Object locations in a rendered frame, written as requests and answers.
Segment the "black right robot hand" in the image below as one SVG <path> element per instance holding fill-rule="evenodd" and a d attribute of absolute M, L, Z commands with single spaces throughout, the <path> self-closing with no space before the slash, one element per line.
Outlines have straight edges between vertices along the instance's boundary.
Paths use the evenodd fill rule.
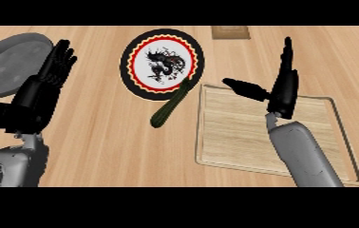
<path fill-rule="evenodd" d="M 252 100 L 263 102 L 269 100 L 267 112 L 276 113 L 281 118 L 289 120 L 294 112 L 297 90 L 298 90 L 298 73 L 291 68 L 292 63 L 292 46 L 291 38 L 285 38 L 284 52 L 281 54 L 279 73 L 272 87 L 267 92 L 258 85 L 224 78 L 223 84 L 230 87 L 235 94 Z"/>

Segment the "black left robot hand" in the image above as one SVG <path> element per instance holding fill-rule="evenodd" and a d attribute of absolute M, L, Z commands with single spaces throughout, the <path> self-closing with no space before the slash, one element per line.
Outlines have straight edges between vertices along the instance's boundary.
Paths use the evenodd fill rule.
<path fill-rule="evenodd" d="M 40 134 L 49 125 L 65 81 L 77 61 L 69 40 L 62 39 L 46 56 L 40 72 L 31 75 L 9 104 L 0 103 L 0 129 Z"/>

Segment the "pale wooden tray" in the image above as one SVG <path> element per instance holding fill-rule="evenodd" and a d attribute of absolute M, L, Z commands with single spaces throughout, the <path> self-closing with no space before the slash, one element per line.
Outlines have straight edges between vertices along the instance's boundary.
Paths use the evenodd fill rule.
<path fill-rule="evenodd" d="M 298 145 L 303 134 L 312 135 L 316 143 L 300 158 L 306 160 L 320 151 L 343 184 L 359 186 L 359 156 L 332 98 L 300 96 L 286 120 L 230 88 L 201 85 L 196 163 L 286 177 L 289 170 L 278 150 Z"/>

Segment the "dark green squash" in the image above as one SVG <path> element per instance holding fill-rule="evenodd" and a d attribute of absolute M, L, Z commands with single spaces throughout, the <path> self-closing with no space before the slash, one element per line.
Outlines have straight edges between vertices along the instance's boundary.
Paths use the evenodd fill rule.
<path fill-rule="evenodd" d="M 189 88 L 190 88 L 189 78 L 185 78 L 179 84 L 179 90 L 176 91 L 173 98 L 152 114 L 151 125 L 153 128 L 158 128 L 165 124 L 167 119 L 170 118 L 170 115 L 189 92 Z"/>

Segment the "black rimmed decorated plate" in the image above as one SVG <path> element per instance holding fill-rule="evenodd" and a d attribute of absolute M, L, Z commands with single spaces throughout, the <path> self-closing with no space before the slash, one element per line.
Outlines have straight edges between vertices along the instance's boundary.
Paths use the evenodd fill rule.
<path fill-rule="evenodd" d="M 173 28 L 142 33 L 128 43 L 120 60 L 121 79 L 134 96 L 167 101 L 180 88 L 199 83 L 205 70 L 205 55 L 195 38 Z"/>

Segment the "grey round pan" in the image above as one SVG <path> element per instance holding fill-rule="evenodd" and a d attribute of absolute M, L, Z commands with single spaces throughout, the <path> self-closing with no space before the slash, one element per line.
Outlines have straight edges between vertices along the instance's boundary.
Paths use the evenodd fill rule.
<path fill-rule="evenodd" d="M 0 98 L 13 95 L 28 77 L 38 73 L 52 49 L 50 39 L 35 32 L 0 39 Z"/>

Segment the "brown wooden block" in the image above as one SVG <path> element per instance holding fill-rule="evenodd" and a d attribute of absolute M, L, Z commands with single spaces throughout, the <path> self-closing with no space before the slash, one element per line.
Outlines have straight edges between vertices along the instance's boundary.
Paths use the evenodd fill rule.
<path fill-rule="evenodd" d="M 245 26 L 213 26 L 211 37 L 214 39 L 248 39 L 250 30 Z"/>

